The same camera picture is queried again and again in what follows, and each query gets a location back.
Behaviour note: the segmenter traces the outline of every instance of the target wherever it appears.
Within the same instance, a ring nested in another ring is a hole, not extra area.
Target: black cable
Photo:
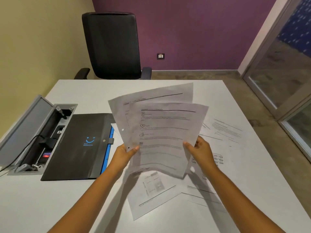
[[[6,170],[8,167],[10,167],[10,166],[18,159],[18,157],[21,156],[21,154],[25,151],[25,149],[33,142],[33,140],[34,140],[36,137],[38,137],[38,136],[40,136],[40,135],[34,136],[34,137],[31,139],[31,141],[30,141],[30,142],[23,148],[23,150],[19,153],[19,155],[18,155],[8,166],[6,166],[5,168],[2,168],[2,169],[0,170],[0,172],[2,172],[3,170]]]

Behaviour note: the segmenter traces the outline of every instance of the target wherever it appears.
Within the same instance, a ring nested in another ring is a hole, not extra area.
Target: wall socket
[[[164,53],[158,53],[158,54],[156,55],[156,58],[157,58],[157,60],[164,60],[165,54],[164,54]]]

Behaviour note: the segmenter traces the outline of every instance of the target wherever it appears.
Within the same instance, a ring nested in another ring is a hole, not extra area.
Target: person
[[[198,137],[195,146],[184,142],[220,197],[234,223],[244,232],[284,232],[276,223],[260,211],[218,168],[208,142]],[[49,230],[48,233],[86,233],[95,219],[120,172],[126,167],[139,146],[126,152],[123,145],[116,152],[107,169],[94,181],[73,207]]]

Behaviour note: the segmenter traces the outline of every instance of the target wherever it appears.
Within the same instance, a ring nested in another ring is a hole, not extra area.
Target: table top
[[[59,80],[46,98],[53,104],[78,104],[75,114],[111,113],[108,100],[117,96],[189,82],[194,83],[193,103],[209,106],[210,117],[237,124],[247,133],[245,180],[237,186],[286,232],[309,232],[309,216],[223,81]],[[48,231],[93,182],[40,179],[41,175],[0,177],[2,232]],[[207,207],[185,201],[182,195],[133,221],[125,193],[120,183],[113,186],[91,232],[224,232]]]

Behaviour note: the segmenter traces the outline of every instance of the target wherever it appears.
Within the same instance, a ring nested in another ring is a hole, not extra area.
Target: open grey lid
[[[2,168],[9,165],[34,136],[40,134],[54,109],[55,107],[41,95],[34,99],[26,112],[0,142],[0,166]]]

